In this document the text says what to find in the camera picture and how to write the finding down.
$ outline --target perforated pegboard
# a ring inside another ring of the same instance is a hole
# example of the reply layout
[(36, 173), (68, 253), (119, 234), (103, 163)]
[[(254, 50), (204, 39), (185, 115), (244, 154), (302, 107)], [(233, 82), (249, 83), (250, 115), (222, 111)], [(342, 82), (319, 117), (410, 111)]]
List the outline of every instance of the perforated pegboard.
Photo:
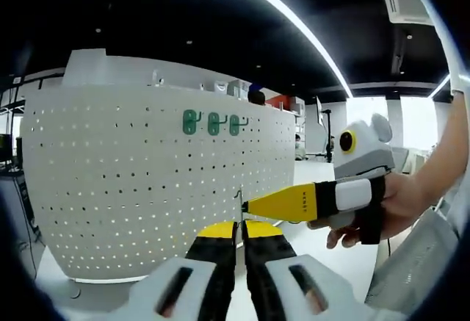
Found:
[[(185, 109), (202, 111), (185, 135)], [(238, 115), (209, 135), (207, 117)], [(35, 217), (71, 278), (147, 275), (204, 226), (238, 220), (244, 198), (292, 185), (294, 117), (214, 93), (155, 87), (45, 90), (21, 124)]]

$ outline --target window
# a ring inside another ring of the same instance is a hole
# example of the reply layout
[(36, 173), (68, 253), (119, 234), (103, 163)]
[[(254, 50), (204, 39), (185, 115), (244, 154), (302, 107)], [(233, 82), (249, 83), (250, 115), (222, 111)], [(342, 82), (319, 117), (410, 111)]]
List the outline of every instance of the window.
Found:
[(385, 97), (357, 97), (348, 98), (346, 101), (346, 119), (348, 124), (357, 120), (363, 120), (370, 124), (374, 113), (383, 115), (388, 119)]
[(429, 151), (438, 142), (438, 123), (431, 98), (402, 97), (403, 147)]

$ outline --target black cable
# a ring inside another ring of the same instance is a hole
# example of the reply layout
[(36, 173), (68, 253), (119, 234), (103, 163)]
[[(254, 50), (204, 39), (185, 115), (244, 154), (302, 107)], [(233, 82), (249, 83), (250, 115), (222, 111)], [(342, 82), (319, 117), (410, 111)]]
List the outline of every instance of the black cable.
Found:
[(28, 231), (29, 254), (31, 255), (32, 266), (35, 269), (35, 276), (33, 278), (33, 280), (35, 280), (36, 277), (37, 277), (37, 268), (36, 268), (36, 264), (35, 264), (35, 257), (33, 256), (33, 253), (32, 253), (32, 239), (31, 239), (31, 233), (29, 232), (30, 224), (28, 223), (28, 217), (26, 216), (26, 211), (24, 209), (23, 197), (21, 196), (21, 193), (20, 193), (19, 184), (18, 184), (18, 181), (16, 180), (15, 177), (13, 177), (13, 184), (15, 185), (16, 193), (18, 194), (18, 197), (20, 198), (21, 209), (23, 210), (24, 222), (26, 224), (26, 230)]

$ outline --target human hand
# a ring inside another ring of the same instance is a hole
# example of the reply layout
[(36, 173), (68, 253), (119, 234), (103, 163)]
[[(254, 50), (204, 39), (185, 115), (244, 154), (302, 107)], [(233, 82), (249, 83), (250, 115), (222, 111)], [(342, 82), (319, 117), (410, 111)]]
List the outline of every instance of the human hand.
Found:
[[(382, 206), (386, 213), (381, 239), (388, 239), (411, 226), (429, 206), (421, 187), (413, 176), (389, 173), (386, 177), (386, 192)], [(314, 228), (316, 223), (307, 223)], [(359, 229), (354, 226), (332, 229), (328, 235), (327, 248), (333, 249), (342, 238), (342, 245), (351, 248), (359, 242)]]

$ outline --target yellow circle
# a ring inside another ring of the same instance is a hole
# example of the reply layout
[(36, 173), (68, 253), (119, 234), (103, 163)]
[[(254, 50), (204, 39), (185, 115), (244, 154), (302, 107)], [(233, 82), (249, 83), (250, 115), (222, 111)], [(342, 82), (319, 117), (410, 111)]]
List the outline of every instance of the yellow circle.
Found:
[(343, 134), (349, 134), (351, 136), (351, 146), (350, 146), (349, 150), (347, 150), (347, 151), (343, 150), (343, 153), (344, 154), (351, 154), (355, 150), (355, 144), (356, 144), (355, 132), (353, 132), (351, 130), (346, 130), (346, 131), (343, 132)]

